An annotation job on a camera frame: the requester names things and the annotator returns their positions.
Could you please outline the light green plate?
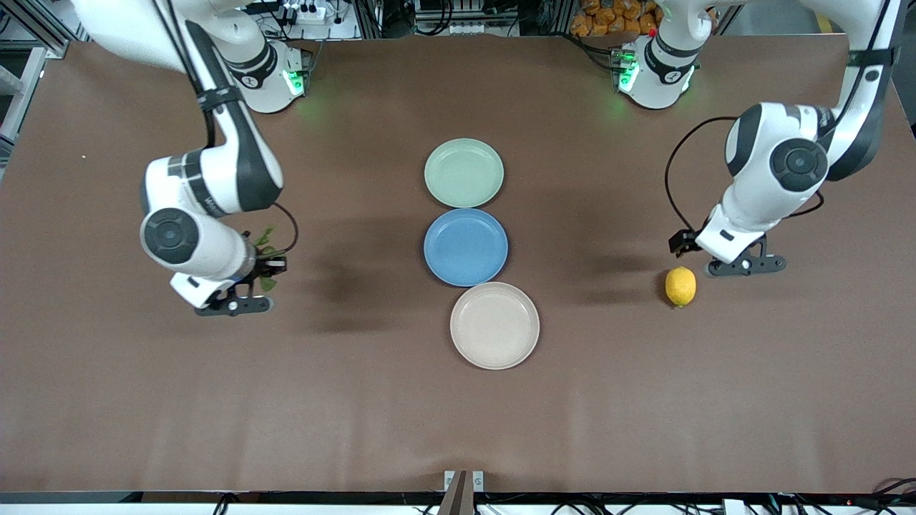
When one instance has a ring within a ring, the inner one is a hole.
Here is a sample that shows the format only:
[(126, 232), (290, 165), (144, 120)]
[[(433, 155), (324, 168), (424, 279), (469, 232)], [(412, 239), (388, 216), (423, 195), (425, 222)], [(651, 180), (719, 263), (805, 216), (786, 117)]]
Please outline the light green plate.
[(423, 180), (434, 199), (451, 208), (477, 208), (500, 192), (504, 163), (490, 144), (474, 138), (454, 138), (429, 154)]

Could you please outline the blue plate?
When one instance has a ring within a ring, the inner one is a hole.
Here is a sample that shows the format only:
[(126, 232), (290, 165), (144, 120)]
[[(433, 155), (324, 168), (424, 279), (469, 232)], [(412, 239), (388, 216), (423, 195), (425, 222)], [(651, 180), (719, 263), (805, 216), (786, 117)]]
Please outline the blue plate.
[(443, 283), (471, 288), (494, 280), (508, 259), (510, 242), (503, 225), (484, 210), (452, 209), (429, 226), (423, 258)]

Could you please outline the yellow lemon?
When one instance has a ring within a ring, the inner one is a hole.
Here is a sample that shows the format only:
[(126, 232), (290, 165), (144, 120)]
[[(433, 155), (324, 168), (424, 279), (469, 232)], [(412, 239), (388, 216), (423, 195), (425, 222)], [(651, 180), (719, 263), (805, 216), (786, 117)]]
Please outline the yellow lemon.
[(666, 274), (664, 290), (670, 304), (683, 308), (693, 302), (697, 293), (696, 274), (683, 266), (671, 268)]

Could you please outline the green lettuce leaf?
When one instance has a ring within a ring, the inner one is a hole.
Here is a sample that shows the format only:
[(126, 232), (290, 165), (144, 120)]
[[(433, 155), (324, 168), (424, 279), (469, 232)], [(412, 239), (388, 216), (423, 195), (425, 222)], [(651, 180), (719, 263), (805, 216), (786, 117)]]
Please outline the green lettuce leaf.
[[(271, 235), (273, 234), (275, 228), (273, 226), (268, 226), (261, 236), (255, 239), (254, 247), (256, 251), (256, 257), (259, 255), (277, 255), (278, 251), (271, 245)], [(268, 293), (274, 289), (277, 285), (277, 280), (275, 278), (259, 278), (258, 284), (263, 293)]]

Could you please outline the white power strip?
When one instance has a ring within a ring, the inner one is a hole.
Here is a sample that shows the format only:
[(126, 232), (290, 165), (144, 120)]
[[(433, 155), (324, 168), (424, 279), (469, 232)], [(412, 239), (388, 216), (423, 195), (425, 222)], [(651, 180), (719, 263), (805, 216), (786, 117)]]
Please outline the white power strip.
[(288, 25), (326, 25), (334, 18), (324, 0), (282, 0), (279, 13)]

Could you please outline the bag of oranges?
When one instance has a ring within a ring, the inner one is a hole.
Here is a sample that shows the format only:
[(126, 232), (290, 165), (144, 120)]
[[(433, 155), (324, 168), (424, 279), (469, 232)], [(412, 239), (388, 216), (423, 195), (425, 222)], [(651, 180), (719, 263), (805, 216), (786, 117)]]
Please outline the bag of oranges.
[(569, 32), (578, 38), (628, 32), (654, 35), (664, 10), (654, 0), (577, 0)]

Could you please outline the metal table edge bracket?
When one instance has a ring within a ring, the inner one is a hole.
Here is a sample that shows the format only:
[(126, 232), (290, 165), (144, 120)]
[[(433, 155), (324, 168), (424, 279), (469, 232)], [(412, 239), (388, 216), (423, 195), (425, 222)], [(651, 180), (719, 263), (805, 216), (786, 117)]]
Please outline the metal table edge bracket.
[(436, 515), (479, 515), (475, 495), (484, 492), (481, 470), (448, 470), (444, 472), (444, 498)]

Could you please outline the beige plate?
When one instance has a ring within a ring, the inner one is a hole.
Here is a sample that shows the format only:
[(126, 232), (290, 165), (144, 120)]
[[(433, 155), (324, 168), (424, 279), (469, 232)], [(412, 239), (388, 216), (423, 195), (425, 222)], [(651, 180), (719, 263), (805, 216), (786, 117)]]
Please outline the beige plate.
[(525, 362), (540, 338), (540, 314), (523, 290), (483, 283), (462, 293), (449, 314), (457, 352), (485, 371), (507, 371)]

